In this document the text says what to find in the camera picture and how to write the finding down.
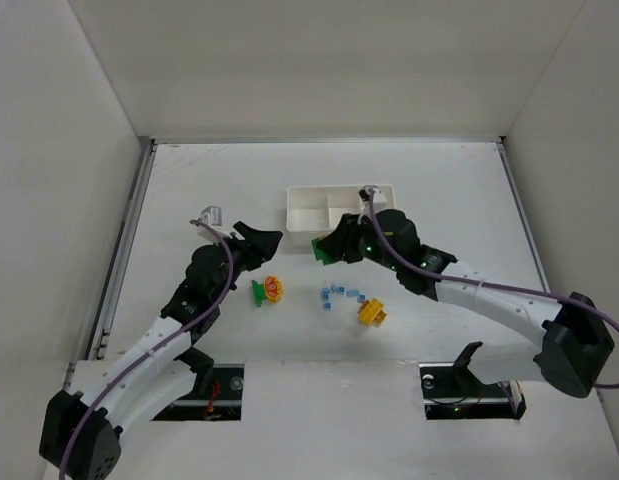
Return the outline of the green square lego brick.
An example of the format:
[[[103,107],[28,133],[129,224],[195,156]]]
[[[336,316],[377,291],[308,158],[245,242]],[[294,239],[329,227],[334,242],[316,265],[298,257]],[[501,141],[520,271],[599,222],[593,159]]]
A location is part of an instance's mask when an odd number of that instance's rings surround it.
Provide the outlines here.
[[[315,259],[320,262],[323,266],[331,265],[335,263],[335,260],[329,256],[324,250],[320,248],[321,237],[314,238],[311,241],[311,247],[314,254]]]

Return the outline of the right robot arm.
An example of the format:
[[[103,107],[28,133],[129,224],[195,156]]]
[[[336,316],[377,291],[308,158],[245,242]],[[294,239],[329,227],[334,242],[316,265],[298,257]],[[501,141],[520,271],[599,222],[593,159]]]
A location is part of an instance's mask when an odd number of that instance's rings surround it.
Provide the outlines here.
[[[325,265],[372,261],[393,271],[407,291],[466,309],[524,337],[522,344],[491,347],[475,341],[463,350],[457,366],[483,384],[540,381],[585,398],[615,347],[588,297],[555,297],[491,282],[452,254],[422,243],[415,224],[399,210],[374,217],[345,214],[312,247]]]

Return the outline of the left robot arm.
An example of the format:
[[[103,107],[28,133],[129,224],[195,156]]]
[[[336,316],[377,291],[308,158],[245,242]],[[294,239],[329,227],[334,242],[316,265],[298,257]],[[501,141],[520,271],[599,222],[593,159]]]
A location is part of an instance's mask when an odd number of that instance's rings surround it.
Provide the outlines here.
[[[105,479],[134,428],[208,381],[214,361],[196,349],[220,316],[220,305],[239,276],[270,261],[280,231],[237,222],[197,248],[183,281],[142,337],[82,390],[62,389],[48,402],[39,454],[61,479]]]

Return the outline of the yellow butterfly lego brick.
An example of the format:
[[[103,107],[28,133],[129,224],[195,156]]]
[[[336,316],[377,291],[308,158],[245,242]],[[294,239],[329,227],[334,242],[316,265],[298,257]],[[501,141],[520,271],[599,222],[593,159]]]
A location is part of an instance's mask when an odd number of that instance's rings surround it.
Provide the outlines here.
[[[266,299],[273,304],[277,304],[282,300],[284,288],[278,277],[271,275],[265,278],[264,281]]]

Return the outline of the white three-compartment container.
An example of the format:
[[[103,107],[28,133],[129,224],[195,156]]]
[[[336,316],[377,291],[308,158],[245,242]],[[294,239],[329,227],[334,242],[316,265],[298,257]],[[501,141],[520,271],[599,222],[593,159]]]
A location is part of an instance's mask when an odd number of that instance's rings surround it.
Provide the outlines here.
[[[286,228],[290,243],[307,248],[314,238],[332,232],[343,214],[360,214],[362,188],[362,184],[289,187]]]

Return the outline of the green flat lego brick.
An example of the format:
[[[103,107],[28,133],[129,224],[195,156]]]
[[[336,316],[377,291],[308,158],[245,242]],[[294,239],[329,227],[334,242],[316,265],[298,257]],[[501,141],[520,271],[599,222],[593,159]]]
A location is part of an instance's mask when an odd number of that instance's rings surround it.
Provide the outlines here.
[[[263,283],[259,283],[255,280],[251,281],[252,293],[254,303],[257,308],[260,308],[267,300],[266,289]]]

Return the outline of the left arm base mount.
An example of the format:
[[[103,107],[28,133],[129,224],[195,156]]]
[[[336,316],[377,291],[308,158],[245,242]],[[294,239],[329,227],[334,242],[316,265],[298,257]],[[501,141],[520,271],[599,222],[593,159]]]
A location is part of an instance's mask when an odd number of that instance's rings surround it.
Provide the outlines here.
[[[216,365],[208,379],[196,379],[193,390],[169,404],[154,418],[162,422],[240,421],[244,364]]]

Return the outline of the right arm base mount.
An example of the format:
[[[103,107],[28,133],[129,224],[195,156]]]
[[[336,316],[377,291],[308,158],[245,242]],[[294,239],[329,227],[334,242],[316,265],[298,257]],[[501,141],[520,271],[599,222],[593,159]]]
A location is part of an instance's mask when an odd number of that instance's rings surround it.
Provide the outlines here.
[[[519,421],[527,405],[518,382],[484,384],[468,369],[481,342],[467,345],[453,362],[419,364],[427,420]]]

